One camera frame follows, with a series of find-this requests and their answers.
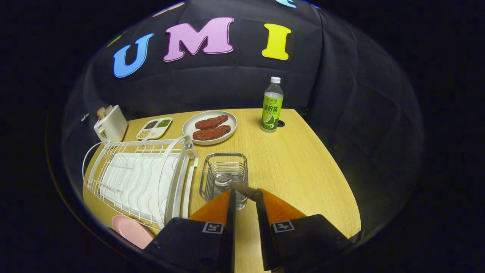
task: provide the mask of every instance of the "green tea bottle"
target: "green tea bottle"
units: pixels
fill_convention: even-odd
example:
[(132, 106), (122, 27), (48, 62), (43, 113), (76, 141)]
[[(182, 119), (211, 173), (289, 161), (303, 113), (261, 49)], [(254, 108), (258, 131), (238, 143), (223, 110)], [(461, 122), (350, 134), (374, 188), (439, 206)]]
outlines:
[(264, 91), (261, 130), (267, 133), (274, 133), (278, 128), (279, 113), (283, 104), (283, 91), (279, 86), (280, 82), (280, 78), (271, 77), (271, 84)]

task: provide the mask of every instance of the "pink dish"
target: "pink dish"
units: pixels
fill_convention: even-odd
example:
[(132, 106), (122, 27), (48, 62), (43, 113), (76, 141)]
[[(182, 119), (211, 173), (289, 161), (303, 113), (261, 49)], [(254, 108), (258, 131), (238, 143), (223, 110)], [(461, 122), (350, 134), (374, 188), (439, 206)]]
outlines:
[(111, 220), (111, 225), (119, 235), (141, 249), (144, 249), (153, 240), (152, 235), (130, 217), (116, 215)]

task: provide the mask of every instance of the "dish rack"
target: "dish rack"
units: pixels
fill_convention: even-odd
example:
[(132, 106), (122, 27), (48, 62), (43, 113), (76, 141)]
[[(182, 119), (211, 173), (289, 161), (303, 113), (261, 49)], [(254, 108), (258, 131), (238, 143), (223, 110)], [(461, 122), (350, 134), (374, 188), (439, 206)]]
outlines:
[[(190, 159), (194, 159), (192, 166), (189, 166)], [(192, 175), (198, 159), (189, 136), (108, 142), (85, 184), (111, 208), (161, 230), (173, 217), (180, 217), (181, 207), (182, 217), (187, 218)]]
[[(248, 187), (247, 158), (240, 153), (212, 153), (206, 157), (202, 177), (200, 179), (199, 194), (207, 202), (214, 198), (215, 179), (222, 175), (232, 175), (242, 179)], [(246, 206), (247, 197), (236, 191), (236, 209)]]

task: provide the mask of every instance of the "letter u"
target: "letter u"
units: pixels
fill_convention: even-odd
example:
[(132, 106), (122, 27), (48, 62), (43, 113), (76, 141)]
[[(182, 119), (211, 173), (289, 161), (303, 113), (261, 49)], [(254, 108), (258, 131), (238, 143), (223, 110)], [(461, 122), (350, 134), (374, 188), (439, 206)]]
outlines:
[(125, 64), (126, 51), (129, 49), (130, 45), (123, 47), (118, 50), (114, 55), (113, 72), (118, 78), (126, 77), (138, 68), (140, 68), (146, 59), (146, 50), (148, 48), (148, 40), (153, 36), (153, 33), (147, 34), (135, 41), (138, 45), (136, 50), (136, 59), (130, 65)]

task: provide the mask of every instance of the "yellow letter i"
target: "yellow letter i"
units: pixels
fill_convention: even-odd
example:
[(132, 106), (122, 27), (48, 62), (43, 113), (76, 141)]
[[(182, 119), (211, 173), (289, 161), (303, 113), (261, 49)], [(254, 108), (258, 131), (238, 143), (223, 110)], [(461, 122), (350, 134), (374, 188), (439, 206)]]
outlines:
[(267, 58), (278, 60), (288, 60), (288, 53), (286, 48), (286, 35), (291, 33), (289, 28), (276, 24), (264, 24), (268, 29), (268, 45), (266, 49), (261, 52)]

